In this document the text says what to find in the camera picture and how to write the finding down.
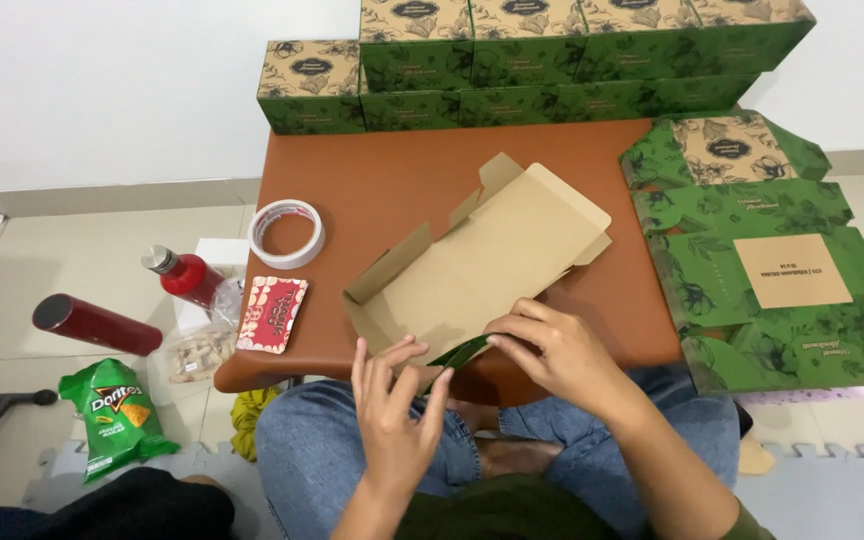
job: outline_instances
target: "hand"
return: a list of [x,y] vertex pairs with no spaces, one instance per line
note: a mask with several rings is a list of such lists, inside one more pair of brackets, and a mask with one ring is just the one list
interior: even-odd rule
[[426,474],[442,436],[454,370],[444,370],[432,385],[422,419],[409,418],[409,406],[419,390],[420,370],[408,365],[393,381],[392,368],[428,352],[413,335],[366,361],[366,340],[359,338],[352,362],[352,393],[366,455],[361,484],[379,497],[406,503]]
[[485,332],[508,334],[533,343],[541,356],[508,335],[486,338],[540,387],[606,424],[622,415],[630,399],[644,397],[602,342],[575,315],[520,298],[508,315],[488,323]]

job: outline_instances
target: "doritos bag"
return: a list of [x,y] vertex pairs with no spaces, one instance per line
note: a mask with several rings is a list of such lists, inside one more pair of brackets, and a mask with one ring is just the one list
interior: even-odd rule
[[136,372],[115,358],[95,362],[58,382],[58,395],[75,404],[88,435],[85,483],[135,460],[174,454],[180,446],[162,436],[149,395]]

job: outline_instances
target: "yellow cloth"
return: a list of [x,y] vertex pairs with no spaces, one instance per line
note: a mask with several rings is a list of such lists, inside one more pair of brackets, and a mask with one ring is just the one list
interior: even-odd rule
[[228,441],[239,456],[248,461],[256,460],[256,423],[265,406],[279,395],[279,389],[272,387],[265,390],[250,390],[242,392],[235,398],[232,405],[232,427],[235,434]]

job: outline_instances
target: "tape roll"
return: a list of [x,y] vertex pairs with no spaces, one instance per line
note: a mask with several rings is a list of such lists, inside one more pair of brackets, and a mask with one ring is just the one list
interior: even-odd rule
[[[297,251],[288,254],[271,254],[262,249],[262,239],[265,238],[266,230],[283,215],[305,217],[315,224],[315,229],[312,230],[309,241]],[[322,218],[311,204],[295,199],[284,199],[266,205],[252,216],[248,223],[247,238],[248,247],[262,260],[262,263],[279,270],[292,270],[309,264],[319,251],[322,251],[322,246],[326,244],[326,230],[322,226]]]

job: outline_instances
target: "jeans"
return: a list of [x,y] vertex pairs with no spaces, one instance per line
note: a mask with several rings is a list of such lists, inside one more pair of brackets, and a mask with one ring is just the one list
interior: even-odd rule
[[[684,364],[629,376],[719,480],[734,487],[739,436],[732,401],[697,396]],[[425,406],[414,399],[411,415],[420,417]],[[546,481],[577,495],[624,537],[641,533],[642,502],[615,439],[598,418],[548,398],[499,409],[499,426],[505,436],[561,444]],[[323,380],[273,399],[256,426],[255,449],[269,508],[283,532],[291,540],[329,538],[366,465],[352,387]],[[457,413],[446,411],[435,457],[416,491],[449,497],[480,475],[473,434]]]

